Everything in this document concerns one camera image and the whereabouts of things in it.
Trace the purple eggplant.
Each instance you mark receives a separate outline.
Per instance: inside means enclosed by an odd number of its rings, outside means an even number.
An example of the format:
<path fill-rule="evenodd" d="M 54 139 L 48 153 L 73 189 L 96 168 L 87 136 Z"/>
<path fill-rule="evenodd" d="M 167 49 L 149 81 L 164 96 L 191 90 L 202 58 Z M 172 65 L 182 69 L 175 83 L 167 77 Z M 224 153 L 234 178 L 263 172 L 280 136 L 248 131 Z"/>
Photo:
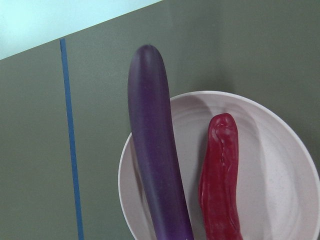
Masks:
<path fill-rule="evenodd" d="M 128 111 L 137 164 L 158 240 L 194 239 L 173 131 L 163 58 L 153 45 L 133 55 Z"/>

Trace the red chili pepper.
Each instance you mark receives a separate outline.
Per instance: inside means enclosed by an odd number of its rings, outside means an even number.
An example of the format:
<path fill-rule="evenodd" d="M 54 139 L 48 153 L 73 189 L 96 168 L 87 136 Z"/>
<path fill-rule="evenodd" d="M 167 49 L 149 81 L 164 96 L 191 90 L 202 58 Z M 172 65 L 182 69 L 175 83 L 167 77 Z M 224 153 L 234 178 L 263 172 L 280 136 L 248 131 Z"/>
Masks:
<path fill-rule="evenodd" d="M 214 116 L 198 185 L 198 202 L 208 240 L 241 240 L 236 203 L 239 136 L 231 114 Z"/>

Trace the pink plate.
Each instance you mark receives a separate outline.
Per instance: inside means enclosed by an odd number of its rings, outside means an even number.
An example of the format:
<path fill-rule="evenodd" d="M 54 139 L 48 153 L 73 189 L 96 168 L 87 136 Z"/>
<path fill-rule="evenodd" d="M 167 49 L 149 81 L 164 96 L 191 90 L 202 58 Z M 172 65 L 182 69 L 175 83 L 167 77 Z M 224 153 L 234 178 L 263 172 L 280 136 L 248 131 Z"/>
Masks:
<path fill-rule="evenodd" d="M 320 233 L 320 180 L 297 134 L 264 106 L 232 93 L 195 91 L 171 98 L 179 167 L 194 238 L 206 232 L 198 183 L 208 125 L 221 113 L 238 130 L 236 204 L 245 240 L 316 240 Z"/>

